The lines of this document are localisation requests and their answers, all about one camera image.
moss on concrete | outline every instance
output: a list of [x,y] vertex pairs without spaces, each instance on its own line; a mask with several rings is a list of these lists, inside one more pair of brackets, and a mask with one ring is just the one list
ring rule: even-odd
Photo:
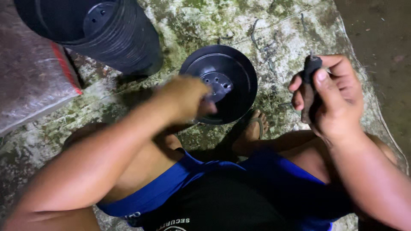
[[[13,203],[17,187],[25,184],[46,160],[58,154],[73,131],[89,122],[113,122],[125,115],[133,102],[144,98],[138,92],[162,84],[177,74],[188,55],[202,46],[216,44],[219,37],[232,36],[220,42],[243,52],[256,69],[259,89],[253,107],[262,109],[268,116],[271,128],[265,139],[293,129],[308,129],[291,107],[292,95],[287,85],[302,69],[310,49],[350,56],[365,91],[366,110],[362,123],[367,131],[388,137],[378,118],[373,88],[355,59],[332,1],[139,0],[139,3],[159,33],[164,66],[150,78],[118,85],[116,78],[121,73],[87,57],[77,57],[75,63],[87,87],[84,94],[0,140],[0,178],[10,185],[0,196],[5,198],[6,207]],[[306,32],[300,12],[306,20]],[[253,31],[256,19],[259,21]],[[251,41],[253,32],[259,49]],[[226,137],[233,124],[199,124],[180,132],[178,137],[183,147],[191,152],[209,150]],[[102,230],[118,227],[117,221],[108,220],[99,215]]]

white logo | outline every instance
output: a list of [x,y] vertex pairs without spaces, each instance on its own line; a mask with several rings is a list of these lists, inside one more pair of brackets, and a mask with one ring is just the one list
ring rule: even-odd
[[185,229],[181,228],[181,227],[177,227],[177,226],[171,226],[166,228],[164,231],[186,231]]
[[190,218],[182,218],[182,219],[176,219],[176,220],[169,221],[169,222],[164,223],[163,225],[161,225],[160,228],[158,228],[156,231],[160,231],[164,228],[166,228],[166,229],[163,230],[163,231],[166,231],[166,230],[168,230],[168,231],[186,231],[185,229],[177,227],[177,226],[170,226],[170,225],[182,224],[182,223],[190,223]]

blue shorts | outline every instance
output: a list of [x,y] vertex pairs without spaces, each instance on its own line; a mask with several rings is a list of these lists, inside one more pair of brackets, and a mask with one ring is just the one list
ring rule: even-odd
[[302,230],[331,230],[331,222],[352,212],[351,200],[340,187],[325,185],[319,179],[277,153],[263,149],[235,164],[226,161],[201,162],[185,152],[171,168],[137,192],[113,203],[98,203],[106,214],[128,219],[153,211],[179,189],[207,172],[242,169],[263,178],[270,201],[285,218],[300,224]]

red stripe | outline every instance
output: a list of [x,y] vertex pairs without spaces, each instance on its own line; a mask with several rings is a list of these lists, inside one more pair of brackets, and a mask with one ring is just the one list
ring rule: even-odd
[[76,92],[81,95],[83,92],[80,90],[80,88],[76,85],[76,83],[74,82],[74,76],[69,68],[69,63],[67,63],[66,59],[64,58],[64,54],[61,53],[59,46],[54,43],[51,42],[51,47],[54,51],[54,55],[57,57],[58,62],[60,63],[61,68],[63,69],[63,73],[64,75],[67,77],[67,79],[69,80],[69,82],[72,84],[72,86],[74,87],[74,89],[76,89]]

dirt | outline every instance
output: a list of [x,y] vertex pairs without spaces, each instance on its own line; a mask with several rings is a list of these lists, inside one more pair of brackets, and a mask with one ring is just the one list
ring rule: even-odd
[[411,160],[411,1],[335,0],[383,117]]

